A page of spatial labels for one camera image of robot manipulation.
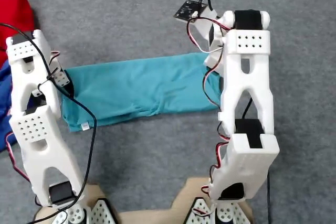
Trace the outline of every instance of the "white wire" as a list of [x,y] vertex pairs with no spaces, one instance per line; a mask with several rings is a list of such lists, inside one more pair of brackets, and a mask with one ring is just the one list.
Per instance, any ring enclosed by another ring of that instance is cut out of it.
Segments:
[[200,45],[197,43],[197,41],[196,41],[196,39],[194,38],[194,36],[192,35],[192,33],[191,33],[191,31],[190,31],[190,26],[188,27],[188,33],[189,33],[189,35],[190,35],[191,40],[193,41],[193,43],[196,45],[196,47],[199,48],[199,50],[200,50],[201,52],[205,52],[205,53],[207,53],[207,54],[211,54],[212,52],[217,52],[217,51],[220,51],[220,50],[222,49],[222,47],[219,47],[219,48],[217,48],[217,49],[215,49],[215,50],[212,50],[212,51],[204,51],[204,50],[200,47]]
[[196,216],[199,216],[199,217],[201,217],[201,218],[205,218],[205,217],[208,217],[208,216],[210,216],[214,211],[216,210],[216,206],[215,206],[215,204],[212,204],[211,205],[211,208],[210,208],[210,212],[208,212],[208,213],[206,213],[206,214],[200,214],[200,213],[198,213],[197,211],[195,211],[194,210],[194,208],[191,210],[191,212],[194,214],[194,215],[196,215]]

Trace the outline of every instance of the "white plastic part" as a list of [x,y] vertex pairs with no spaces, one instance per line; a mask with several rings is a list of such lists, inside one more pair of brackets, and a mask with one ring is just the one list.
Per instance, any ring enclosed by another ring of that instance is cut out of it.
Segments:
[[266,180],[269,166],[279,153],[277,139],[272,134],[261,134],[263,148],[250,148],[246,134],[233,134],[222,159],[222,166],[214,169],[213,183],[209,184],[209,196],[217,203],[224,189],[236,182],[243,183],[245,195],[251,199]]
[[39,97],[39,96],[42,95],[42,92],[40,92],[38,89],[34,89],[32,91],[32,94],[33,94],[34,97]]
[[[207,6],[202,12],[201,17],[216,19],[217,12],[215,10],[210,10],[209,7]],[[209,31],[213,24],[211,21],[205,19],[197,19],[194,23],[191,24],[193,24],[196,27],[197,31],[202,35],[203,38],[209,41]]]
[[[210,209],[203,198],[196,199],[191,209],[196,208],[205,213],[210,213]],[[200,217],[197,216],[193,211],[190,211],[189,215],[186,217],[185,224],[210,224],[210,216]]]
[[[235,109],[242,92],[247,90],[256,105],[265,134],[274,134],[273,95],[268,71],[269,31],[231,30],[225,37],[224,88],[218,114],[225,133],[231,136],[235,132]],[[242,71],[242,58],[249,59],[249,73]]]
[[98,200],[92,209],[91,224],[116,224],[104,200]]
[[270,54],[270,34],[264,30],[231,30],[225,36],[225,53],[245,54],[245,58],[254,54]]
[[268,12],[266,12],[264,10],[261,10],[260,14],[261,14],[261,23],[263,24],[262,28],[263,28],[263,30],[266,30],[268,28],[268,26],[269,26],[271,18],[269,16]]
[[[91,210],[89,207],[85,208],[86,211],[86,224],[91,223]],[[66,210],[67,213],[61,212],[52,221],[52,224],[80,224],[85,218],[83,208],[79,204],[75,204],[70,209]]]
[[85,213],[83,208],[79,204],[75,204],[69,210],[68,213],[68,220],[71,224],[80,224],[85,217]]
[[[33,42],[41,50],[47,63],[50,61],[50,46],[40,30],[33,32]],[[13,45],[13,38],[6,39],[7,54],[10,69],[12,71],[12,115],[21,115],[26,110],[26,106],[32,91],[37,89],[40,83],[46,81],[48,75],[43,60],[35,47],[29,42],[21,42]],[[25,63],[23,58],[33,57],[33,61]],[[41,86],[41,91],[46,97],[56,118],[60,118],[61,111],[57,96],[57,91],[51,81]]]
[[204,212],[211,213],[206,217],[200,217],[193,211],[190,211],[186,217],[185,224],[215,224],[216,215],[223,223],[233,224],[250,224],[250,221],[244,214],[243,210],[238,203],[220,201],[216,206],[212,205],[213,211],[211,211],[203,198],[197,199],[192,205],[191,209],[199,209]]
[[250,221],[237,203],[218,203],[217,216],[224,223],[229,223],[233,220],[233,224],[250,224]]
[[65,212],[60,212],[51,224],[68,224],[67,214]]
[[61,87],[65,86],[66,84],[69,83],[69,79],[63,71],[56,72],[54,74],[54,80],[55,80],[56,84],[61,86]]
[[50,167],[63,173],[69,179],[75,194],[79,193],[82,185],[80,169],[59,132],[49,105],[40,106],[28,115],[24,112],[21,115],[15,114],[9,123],[20,145],[31,188],[40,203],[50,206],[49,185],[45,183],[45,172]]

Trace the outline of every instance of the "red fabric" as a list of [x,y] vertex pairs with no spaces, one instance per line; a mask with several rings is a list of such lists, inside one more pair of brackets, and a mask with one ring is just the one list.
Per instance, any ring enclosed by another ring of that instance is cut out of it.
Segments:
[[[22,31],[34,30],[33,11],[28,0],[0,0],[0,22],[7,23]],[[0,48],[6,49],[6,38],[17,32],[0,26]],[[7,60],[6,52],[0,50],[0,68]]]

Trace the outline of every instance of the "black cable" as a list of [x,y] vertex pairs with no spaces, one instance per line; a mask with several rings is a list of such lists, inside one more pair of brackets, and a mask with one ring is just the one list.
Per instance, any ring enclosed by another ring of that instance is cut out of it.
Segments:
[[268,219],[268,224],[272,224],[271,194],[270,194],[270,177],[269,177],[269,171],[268,171],[268,173],[267,173],[267,219]]
[[42,61],[45,65],[45,68],[46,68],[46,71],[48,73],[48,76],[47,78],[50,78],[50,81],[54,84],[55,88],[61,92],[65,97],[67,97],[68,99],[70,99],[72,102],[74,102],[75,104],[79,105],[82,109],[84,109],[93,119],[93,131],[92,131],[92,138],[91,138],[91,144],[90,144],[90,151],[89,151],[89,157],[88,157],[88,164],[87,164],[87,168],[86,168],[86,172],[85,172],[85,176],[84,176],[84,180],[83,180],[83,184],[82,184],[82,187],[81,187],[81,190],[80,192],[78,193],[78,195],[75,197],[74,201],[67,205],[66,207],[63,207],[61,209],[59,209],[58,211],[54,212],[53,214],[47,216],[47,217],[44,217],[44,218],[41,218],[41,219],[38,219],[38,220],[34,220],[34,221],[31,221],[31,222],[28,222],[27,224],[35,224],[35,223],[39,223],[41,221],[45,221],[45,220],[48,220],[56,215],[58,215],[59,213],[61,212],[65,212],[66,209],[69,209],[70,207],[72,207],[74,204],[77,203],[77,201],[79,200],[80,196],[82,195],[84,189],[85,189],[85,185],[87,183],[87,180],[88,180],[88,177],[89,177],[89,172],[90,172],[90,167],[91,167],[91,160],[92,160],[92,153],[93,153],[93,146],[94,146],[94,141],[95,141],[95,138],[96,138],[96,130],[97,130],[97,119],[96,117],[94,116],[94,114],[86,107],[84,106],[82,103],[80,103],[79,101],[77,101],[76,99],[74,99],[73,97],[71,97],[69,94],[67,94],[62,88],[60,88],[59,86],[56,85],[56,82],[53,78],[51,78],[52,76],[52,73],[50,72],[50,69],[48,67],[48,63],[43,55],[43,53],[41,52],[41,50],[38,48],[38,46],[33,42],[33,40],[31,38],[29,38],[24,32],[22,32],[20,29],[12,26],[12,25],[9,25],[9,24],[6,24],[6,23],[0,23],[0,26],[4,26],[4,27],[8,27],[8,28],[11,28],[15,31],[17,31],[19,34],[21,34],[23,37],[25,37],[34,47],[35,49],[38,51],[38,53],[40,54],[40,56],[42,57]]
[[35,195],[34,202],[35,202],[35,205],[36,205],[36,206],[39,206],[39,207],[42,206],[39,202],[37,202],[37,195]]
[[[242,119],[245,118],[246,113],[248,109],[250,108],[253,100],[250,98],[248,101],[248,104],[246,105],[246,108],[243,112],[243,116],[241,117]],[[270,196],[270,177],[269,177],[269,171],[267,173],[267,219],[268,219],[268,224],[272,224],[272,212],[271,212],[271,196]]]
[[252,98],[250,98],[250,100],[248,101],[248,104],[246,105],[246,108],[243,112],[243,115],[242,115],[241,119],[245,119],[246,113],[247,113],[248,109],[251,107],[252,102],[253,102],[253,100],[252,100]]
[[[201,15],[202,1],[203,0],[198,0],[198,8],[197,8],[198,17],[200,17],[200,15]],[[208,7],[209,7],[210,10],[213,10],[212,5],[211,5],[211,0],[208,0]]]

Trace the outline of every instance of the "blue fabric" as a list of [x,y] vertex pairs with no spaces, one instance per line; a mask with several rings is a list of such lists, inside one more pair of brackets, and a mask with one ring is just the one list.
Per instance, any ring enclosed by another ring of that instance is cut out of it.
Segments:
[[[140,116],[212,110],[216,107],[202,90],[207,54],[192,53],[152,59],[128,60],[67,69],[75,97],[96,116],[98,126]],[[219,75],[207,79],[207,93],[219,102]],[[65,96],[62,114],[71,131],[91,116]]]
[[[0,151],[3,151],[4,148],[6,147],[5,135],[8,132],[12,131],[12,128],[9,125],[9,119],[11,117],[10,115],[8,115],[8,112],[12,104],[10,95],[11,91],[12,91],[12,75],[11,75],[11,68],[7,60],[0,69]],[[9,137],[8,141],[11,144],[16,142],[15,136],[12,135],[11,137]]]

